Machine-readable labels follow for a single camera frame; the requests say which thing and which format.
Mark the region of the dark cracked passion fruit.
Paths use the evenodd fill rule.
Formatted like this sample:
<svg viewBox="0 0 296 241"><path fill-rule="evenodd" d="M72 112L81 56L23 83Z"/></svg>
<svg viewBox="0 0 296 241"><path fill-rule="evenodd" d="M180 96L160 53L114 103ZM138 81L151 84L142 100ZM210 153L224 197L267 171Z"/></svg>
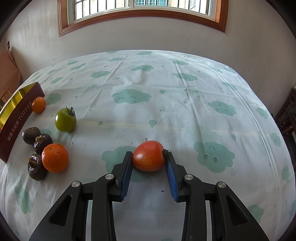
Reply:
<svg viewBox="0 0 296 241"><path fill-rule="evenodd" d="M46 178L48 171L44 167L40 154L32 154L28 159L28 174L36 180L42 181Z"/></svg>

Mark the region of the large mandarin orange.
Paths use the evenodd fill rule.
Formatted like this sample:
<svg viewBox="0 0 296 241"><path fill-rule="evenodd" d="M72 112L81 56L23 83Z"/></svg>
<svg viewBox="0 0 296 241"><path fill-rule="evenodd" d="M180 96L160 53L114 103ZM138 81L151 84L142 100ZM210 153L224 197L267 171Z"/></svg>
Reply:
<svg viewBox="0 0 296 241"><path fill-rule="evenodd" d="M49 144L44 148L41 156L43 166L51 173L60 173L68 167L69 154L61 144Z"/></svg>

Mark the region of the dark wrinkled passion fruit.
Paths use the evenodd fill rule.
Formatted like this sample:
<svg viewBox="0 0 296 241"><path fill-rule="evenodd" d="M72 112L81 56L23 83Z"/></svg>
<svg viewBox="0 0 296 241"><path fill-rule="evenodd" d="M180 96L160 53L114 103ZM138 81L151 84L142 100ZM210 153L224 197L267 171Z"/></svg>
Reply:
<svg viewBox="0 0 296 241"><path fill-rule="evenodd" d="M41 154L46 146L53 143L53 140L50 135L43 133L36 137L34 142L34 150L36 154Z"/></svg>

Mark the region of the dark smooth passion fruit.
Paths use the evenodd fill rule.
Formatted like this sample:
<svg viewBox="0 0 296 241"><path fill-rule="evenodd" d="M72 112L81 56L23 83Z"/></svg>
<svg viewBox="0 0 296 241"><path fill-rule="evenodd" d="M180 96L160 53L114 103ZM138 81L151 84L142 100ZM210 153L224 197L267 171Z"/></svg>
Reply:
<svg viewBox="0 0 296 241"><path fill-rule="evenodd" d="M28 145L35 143L36 137L41 135L41 131L37 127L27 128L22 132L23 141Z"/></svg>

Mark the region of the green tomato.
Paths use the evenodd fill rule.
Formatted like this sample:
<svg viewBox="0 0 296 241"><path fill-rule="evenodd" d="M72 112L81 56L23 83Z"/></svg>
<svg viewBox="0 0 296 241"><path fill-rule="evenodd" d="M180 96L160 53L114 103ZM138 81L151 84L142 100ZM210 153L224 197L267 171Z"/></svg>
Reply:
<svg viewBox="0 0 296 241"><path fill-rule="evenodd" d="M77 124L77 118L73 107L60 109L55 116L55 126L60 132L72 132Z"/></svg>

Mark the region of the red tomato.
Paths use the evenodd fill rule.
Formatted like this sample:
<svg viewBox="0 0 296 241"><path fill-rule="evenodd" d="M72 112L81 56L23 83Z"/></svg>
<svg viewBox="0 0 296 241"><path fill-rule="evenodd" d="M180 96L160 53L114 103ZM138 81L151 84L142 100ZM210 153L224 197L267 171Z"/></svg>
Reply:
<svg viewBox="0 0 296 241"><path fill-rule="evenodd" d="M145 141L133 151L133 165L140 171L156 172L165 164L164 150L160 142Z"/></svg>

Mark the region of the small mandarin orange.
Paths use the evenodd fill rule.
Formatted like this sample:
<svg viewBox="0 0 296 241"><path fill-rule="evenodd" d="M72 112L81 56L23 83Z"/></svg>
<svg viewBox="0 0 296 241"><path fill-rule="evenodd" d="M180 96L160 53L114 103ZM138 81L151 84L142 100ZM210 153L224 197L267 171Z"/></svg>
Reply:
<svg viewBox="0 0 296 241"><path fill-rule="evenodd" d="M44 111L44 109L46 108L46 100L43 97L37 97L33 102L32 102L32 111L34 113L41 113Z"/></svg>

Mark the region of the cloud print tablecloth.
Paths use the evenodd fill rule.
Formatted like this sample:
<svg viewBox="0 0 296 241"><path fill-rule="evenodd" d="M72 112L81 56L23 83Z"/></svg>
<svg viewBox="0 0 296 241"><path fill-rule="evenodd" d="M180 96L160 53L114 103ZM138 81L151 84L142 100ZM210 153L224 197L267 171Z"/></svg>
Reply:
<svg viewBox="0 0 296 241"><path fill-rule="evenodd" d="M41 69L47 106L23 128L38 127L69 153L61 173L43 181L28 175L34 149L18 137L1 162L1 213L20 240L28 240L54 202L75 180L96 181L125 153L155 140L201 181L227 183L270 240L295 216L295 175L273 117L230 67L169 51L97 53ZM56 113L73 107L77 124L64 133Z"/></svg>

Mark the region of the dark wooden chair right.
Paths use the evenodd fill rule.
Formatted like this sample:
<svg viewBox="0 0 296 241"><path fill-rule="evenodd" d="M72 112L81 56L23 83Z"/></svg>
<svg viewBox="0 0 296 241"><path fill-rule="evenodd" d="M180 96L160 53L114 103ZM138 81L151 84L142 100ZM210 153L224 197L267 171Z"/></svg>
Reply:
<svg viewBox="0 0 296 241"><path fill-rule="evenodd" d="M283 138L289 138L295 133L295 98L295 89L292 88L289 96L274 118Z"/></svg>

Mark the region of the red gold toffee tin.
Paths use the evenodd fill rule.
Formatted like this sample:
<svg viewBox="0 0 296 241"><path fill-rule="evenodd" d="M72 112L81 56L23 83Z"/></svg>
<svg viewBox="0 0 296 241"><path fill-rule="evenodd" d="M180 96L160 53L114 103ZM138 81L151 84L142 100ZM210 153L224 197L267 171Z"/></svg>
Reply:
<svg viewBox="0 0 296 241"><path fill-rule="evenodd" d="M9 160L14 143L27 119L32 113L32 103L37 97L44 97L39 82L17 90L1 109L1 161Z"/></svg>

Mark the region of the pink cloth on chair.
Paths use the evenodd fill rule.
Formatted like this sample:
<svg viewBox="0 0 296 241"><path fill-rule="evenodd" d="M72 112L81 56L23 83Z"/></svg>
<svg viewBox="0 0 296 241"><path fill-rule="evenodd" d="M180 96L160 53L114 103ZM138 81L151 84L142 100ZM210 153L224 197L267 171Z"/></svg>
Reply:
<svg viewBox="0 0 296 241"><path fill-rule="evenodd" d="M9 50L1 53L0 58L0 93L3 94L6 89L14 93L20 86L22 75Z"/></svg>

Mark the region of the wooden framed window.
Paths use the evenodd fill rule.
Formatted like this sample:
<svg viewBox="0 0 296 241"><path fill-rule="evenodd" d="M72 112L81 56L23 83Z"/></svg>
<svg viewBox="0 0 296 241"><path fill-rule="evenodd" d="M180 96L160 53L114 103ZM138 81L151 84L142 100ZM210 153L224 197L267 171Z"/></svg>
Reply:
<svg viewBox="0 0 296 241"><path fill-rule="evenodd" d="M214 19L206 18L198 13L189 13L189 11L186 11L185 9L169 9L168 7L160 6L146 8L139 6L138 8L112 9L70 22L70 12L68 8L68 1L57 1L58 34L60 37L88 25L110 20L136 17L158 17L184 20L204 25L224 33L226 31L229 1L216 2Z"/></svg>

